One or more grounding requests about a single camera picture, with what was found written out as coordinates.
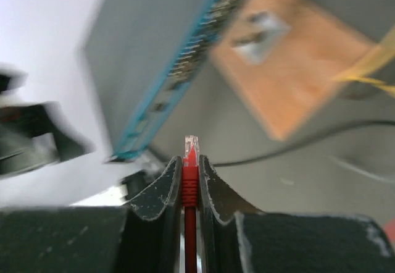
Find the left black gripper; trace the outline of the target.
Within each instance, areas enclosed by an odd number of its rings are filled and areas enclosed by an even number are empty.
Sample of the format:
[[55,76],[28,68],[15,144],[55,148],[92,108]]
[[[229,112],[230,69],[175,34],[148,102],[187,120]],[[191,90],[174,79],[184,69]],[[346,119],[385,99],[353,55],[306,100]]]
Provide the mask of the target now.
[[1,173],[24,174],[92,153],[57,101],[1,106]]

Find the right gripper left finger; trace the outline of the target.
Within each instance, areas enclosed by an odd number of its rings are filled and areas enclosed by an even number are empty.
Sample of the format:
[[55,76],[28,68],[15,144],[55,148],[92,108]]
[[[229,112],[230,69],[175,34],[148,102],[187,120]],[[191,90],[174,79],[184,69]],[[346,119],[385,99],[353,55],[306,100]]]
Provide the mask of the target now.
[[121,206],[1,210],[2,272],[176,272],[180,157]]

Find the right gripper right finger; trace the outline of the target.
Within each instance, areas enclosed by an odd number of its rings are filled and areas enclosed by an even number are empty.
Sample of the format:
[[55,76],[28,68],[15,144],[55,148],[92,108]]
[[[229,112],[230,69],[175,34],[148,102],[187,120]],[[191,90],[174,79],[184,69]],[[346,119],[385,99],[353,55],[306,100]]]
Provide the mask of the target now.
[[199,158],[204,272],[393,272],[394,250],[360,214],[264,212]]

